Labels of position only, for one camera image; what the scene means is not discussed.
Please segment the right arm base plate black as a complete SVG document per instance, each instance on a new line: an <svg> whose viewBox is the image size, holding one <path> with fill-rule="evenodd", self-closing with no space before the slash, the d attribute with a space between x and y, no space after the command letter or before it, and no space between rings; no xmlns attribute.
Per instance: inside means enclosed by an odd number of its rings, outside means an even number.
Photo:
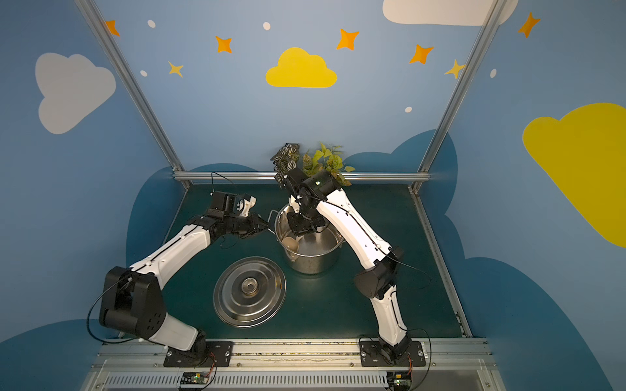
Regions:
<svg viewBox="0 0 626 391"><path fill-rule="evenodd" d="M377 339L361 338L357 342L363 367L417 367L427 366L428 352L418 340L413 340L409 348L399 358L386 358Z"/></svg>

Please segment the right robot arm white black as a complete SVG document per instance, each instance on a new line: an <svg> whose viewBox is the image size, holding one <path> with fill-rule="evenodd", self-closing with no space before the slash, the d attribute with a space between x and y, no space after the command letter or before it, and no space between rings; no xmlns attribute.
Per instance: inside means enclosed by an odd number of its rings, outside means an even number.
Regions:
<svg viewBox="0 0 626 391"><path fill-rule="evenodd" d="M397 298L396 275L404 255L402 249L392 247L368 225L329 172L322 170L309 177L294 168L278 174L277 180L290 193L293 210L287 213L287 222L295 236L333 226L350 245L363 267L354 282L372 303L381 354L390 362L402 358L411 345Z"/></svg>

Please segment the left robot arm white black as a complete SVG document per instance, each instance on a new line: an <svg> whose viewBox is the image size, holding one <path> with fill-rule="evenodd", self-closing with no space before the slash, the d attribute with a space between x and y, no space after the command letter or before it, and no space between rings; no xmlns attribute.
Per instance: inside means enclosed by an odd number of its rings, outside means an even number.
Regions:
<svg viewBox="0 0 626 391"><path fill-rule="evenodd" d="M200 215L191 218L179 234L130 267L114 267L105 277L99 323L153 343L187 352L194 349L200 331L168 314L162 291L172 277L198 253L222 236L241 239L269 228L253 213L248 217Z"/></svg>

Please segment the beige plastic ladle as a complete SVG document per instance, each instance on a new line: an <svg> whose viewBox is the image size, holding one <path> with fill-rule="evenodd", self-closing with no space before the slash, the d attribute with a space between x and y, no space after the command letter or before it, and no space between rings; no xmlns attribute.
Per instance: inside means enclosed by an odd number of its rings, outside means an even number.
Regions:
<svg viewBox="0 0 626 391"><path fill-rule="evenodd" d="M281 243L283 244L284 248L286 251L292 252L292 253L297 253L299 250L299 243L298 241L291 237L291 236L285 236L282 240Z"/></svg>

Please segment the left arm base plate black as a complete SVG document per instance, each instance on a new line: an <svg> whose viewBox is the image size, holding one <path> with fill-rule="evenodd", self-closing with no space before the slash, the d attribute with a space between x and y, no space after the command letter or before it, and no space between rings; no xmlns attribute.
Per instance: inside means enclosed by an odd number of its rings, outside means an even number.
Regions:
<svg viewBox="0 0 626 391"><path fill-rule="evenodd" d="M228 368L234 342L230 340L205 340L200 348L189 351L169 348L163 362L164 368Z"/></svg>

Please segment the stainless steel pot lid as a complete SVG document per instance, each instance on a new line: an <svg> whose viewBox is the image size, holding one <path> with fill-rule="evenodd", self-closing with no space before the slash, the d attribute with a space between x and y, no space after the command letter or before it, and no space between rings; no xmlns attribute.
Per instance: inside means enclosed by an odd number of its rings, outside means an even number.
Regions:
<svg viewBox="0 0 626 391"><path fill-rule="evenodd" d="M245 257L220 275L213 304L225 324L257 327L282 308L286 290L285 273L277 263L266 257Z"/></svg>

